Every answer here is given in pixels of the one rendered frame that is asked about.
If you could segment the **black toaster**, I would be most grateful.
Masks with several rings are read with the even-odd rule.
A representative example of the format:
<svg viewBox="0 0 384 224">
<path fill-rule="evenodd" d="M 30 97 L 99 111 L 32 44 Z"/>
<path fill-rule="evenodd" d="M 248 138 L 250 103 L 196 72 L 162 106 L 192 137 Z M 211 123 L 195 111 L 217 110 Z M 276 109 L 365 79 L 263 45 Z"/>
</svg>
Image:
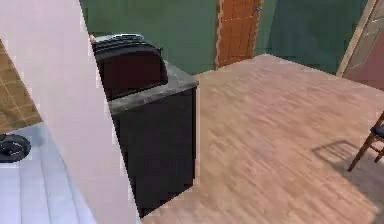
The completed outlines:
<svg viewBox="0 0 384 224">
<path fill-rule="evenodd" d="M 114 34 L 91 42 L 108 101 L 168 83 L 162 48 L 140 34 Z"/>
</svg>

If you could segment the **beige framed door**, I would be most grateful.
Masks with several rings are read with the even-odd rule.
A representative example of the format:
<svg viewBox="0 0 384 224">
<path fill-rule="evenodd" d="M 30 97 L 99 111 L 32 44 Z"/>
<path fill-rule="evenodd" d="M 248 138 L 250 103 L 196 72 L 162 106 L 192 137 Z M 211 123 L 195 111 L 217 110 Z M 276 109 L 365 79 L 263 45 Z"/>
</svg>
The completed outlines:
<svg viewBox="0 0 384 224">
<path fill-rule="evenodd" d="M 368 0 L 336 76 L 347 77 L 361 68 L 384 32 L 384 0 Z"/>
</svg>

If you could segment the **brown wooden chair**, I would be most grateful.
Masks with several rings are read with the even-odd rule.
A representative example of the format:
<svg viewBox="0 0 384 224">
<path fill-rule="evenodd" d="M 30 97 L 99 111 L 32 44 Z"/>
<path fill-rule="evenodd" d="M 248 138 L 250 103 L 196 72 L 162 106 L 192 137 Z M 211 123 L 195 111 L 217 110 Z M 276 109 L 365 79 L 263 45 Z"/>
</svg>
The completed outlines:
<svg viewBox="0 0 384 224">
<path fill-rule="evenodd" d="M 348 172 L 351 172 L 355 168 L 356 164 L 360 161 L 368 149 L 372 149 L 377 153 L 377 156 L 374 159 L 375 163 L 378 163 L 381 158 L 384 157 L 384 146 L 381 149 L 378 149 L 374 146 L 375 142 L 382 142 L 384 144 L 384 111 L 381 113 L 376 123 L 370 128 L 370 133 L 348 167 Z"/>
</svg>

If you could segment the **black round drain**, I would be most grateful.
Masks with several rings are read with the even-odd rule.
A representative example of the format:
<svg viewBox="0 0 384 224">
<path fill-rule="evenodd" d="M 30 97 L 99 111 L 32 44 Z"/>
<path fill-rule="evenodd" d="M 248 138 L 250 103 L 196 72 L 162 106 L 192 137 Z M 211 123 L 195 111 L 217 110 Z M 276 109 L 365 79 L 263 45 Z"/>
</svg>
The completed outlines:
<svg viewBox="0 0 384 224">
<path fill-rule="evenodd" d="M 0 134 L 0 163 L 14 163 L 24 159 L 31 150 L 27 138 L 17 134 Z"/>
</svg>

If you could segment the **black cabinet with grey top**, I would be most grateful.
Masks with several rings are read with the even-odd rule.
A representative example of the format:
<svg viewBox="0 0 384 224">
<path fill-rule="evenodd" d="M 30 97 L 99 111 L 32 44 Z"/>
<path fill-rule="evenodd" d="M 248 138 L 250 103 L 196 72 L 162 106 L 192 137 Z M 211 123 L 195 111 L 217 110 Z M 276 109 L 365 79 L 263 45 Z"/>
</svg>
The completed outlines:
<svg viewBox="0 0 384 224">
<path fill-rule="evenodd" d="M 193 186 L 198 81 L 171 63 L 168 83 L 109 102 L 138 214 Z"/>
</svg>

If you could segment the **orange wooden door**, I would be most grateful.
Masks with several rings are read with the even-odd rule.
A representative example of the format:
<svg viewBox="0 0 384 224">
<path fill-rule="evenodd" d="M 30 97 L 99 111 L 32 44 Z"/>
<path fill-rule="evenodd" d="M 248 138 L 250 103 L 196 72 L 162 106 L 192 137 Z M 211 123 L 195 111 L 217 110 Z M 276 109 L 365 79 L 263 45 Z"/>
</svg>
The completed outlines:
<svg viewBox="0 0 384 224">
<path fill-rule="evenodd" d="M 218 0 L 215 68 L 250 59 L 264 0 Z M 259 6 L 261 11 L 254 12 Z"/>
</svg>

